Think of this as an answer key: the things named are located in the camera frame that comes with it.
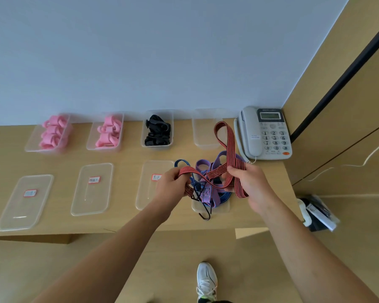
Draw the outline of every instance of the shoe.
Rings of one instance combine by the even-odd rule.
[[[196,288],[198,300],[202,298],[215,302],[217,300],[217,277],[210,263],[202,262],[199,264],[196,278],[198,281],[198,286]]]

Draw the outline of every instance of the wooden table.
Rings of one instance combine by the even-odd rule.
[[[82,234],[116,231],[134,217],[136,194],[142,164],[146,160],[183,158],[194,166],[198,159],[213,161],[223,147],[203,151],[194,145],[190,120],[175,121],[174,143],[169,150],[154,151],[141,147],[141,122],[125,122],[122,149],[117,153],[88,151],[86,141],[91,124],[74,124],[67,150],[61,155],[24,152],[34,126],[0,126],[0,216],[18,179],[25,175],[53,174],[52,189],[39,222],[31,229],[0,232],[8,235]],[[114,173],[108,209],[102,214],[74,217],[70,214],[79,171],[92,163],[111,162]],[[269,183],[284,203],[301,219],[298,204],[283,162],[258,161]],[[212,215],[203,221],[191,209],[191,199],[185,197],[159,230],[220,229],[264,227],[258,214],[249,209],[246,199],[234,194],[230,212]]]

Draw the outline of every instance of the red-bordered label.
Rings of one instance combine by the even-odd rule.
[[[161,177],[161,174],[152,174],[152,181],[158,181]]]
[[[101,177],[90,177],[88,179],[88,183],[89,184],[97,184],[97,183],[100,183],[100,179],[101,179]]]
[[[24,192],[24,197],[25,198],[35,197],[37,192],[38,192],[38,189],[28,189]]]

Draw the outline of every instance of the clear plastic container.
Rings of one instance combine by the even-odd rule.
[[[42,141],[41,135],[43,132],[46,131],[46,128],[44,128],[42,124],[38,124],[34,128],[30,138],[27,141],[27,144],[25,145],[25,148],[24,148],[25,152],[40,152],[44,154],[54,154],[54,153],[62,152],[65,149],[68,142],[68,137],[73,127],[71,125],[70,115],[60,114],[60,116],[63,116],[66,119],[67,124],[66,124],[65,129],[63,130],[59,144],[53,149],[41,148],[39,146],[39,143]]]
[[[205,210],[205,208],[204,208],[204,206],[202,205],[201,202],[192,200],[191,207],[192,207],[192,210],[194,212],[201,213],[205,218],[207,217],[208,214],[207,214],[207,212],[206,212],[206,210]],[[219,205],[218,207],[212,208],[212,214],[211,215],[214,215],[214,214],[225,214],[225,213],[228,213],[229,211],[230,211],[230,200],[227,200],[222,205]]]
[[[97,128],[104,125],[104,122],[93,122],[90,130],[90,135],[88,136],[87,150],[96,150],[99,152],[118,152],[121,149],[121,140],[122,140],[122,129],[124,127],[124,115],[123,114],[113,114],[113,116],[122,122],[121,132],[119,134],[118,144],[115,147],[96,147],[96,142],[100,138],[100,133]]]
[[[70,213],[73,216],[103,213],[109,204],[113,164],[96,163],[81,168]]]
[[[202,150],[213,150],[220,146],[214,128],[215,124],[222,121],[221,118],[224,109],[195,109],[192,111],[192,132],[194,134],[194,143]],[[224,143],[227,143],[227,131],[222,128],[218,131],[218,137]]]
[[[0,217],[0,231],[32,228],[41,217],[53,175],[29,175],[19,179]]]
[[[144,209],[156,193],[156,183],[161,175],[174,167],[171,160],[148,160],[143,164],[138,193],[136,195],[136,208]]]
[[[163,119],[164,122],[169,123],[171,125],[170,144],[169,145],[154,145],[154,146],[146,146],[145,145],[145,139],[150,132],[150,130],[146,127],[146,120],[148,120],[152,115],[159,116],[160,118]],[[145,112],[145,120],[143,121],[142,135],[141,135],[142,147],[149,148],[149,149],[155,149],[155,150],[165,150],[165,149],[168,149],[172,145],[173,137],[174,137],[174,112],[173,112],[173,110],[171,110],[171,109],[159,109],[159,110],[153,110],[153,111],[146,111]]]

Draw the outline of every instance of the landline phone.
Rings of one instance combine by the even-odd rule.
[[[250,159],[287,159],[292,155],[288,128],[280,109],[243,108],[234,120],[234,133],[240,155],[247,163],[251,163]]]

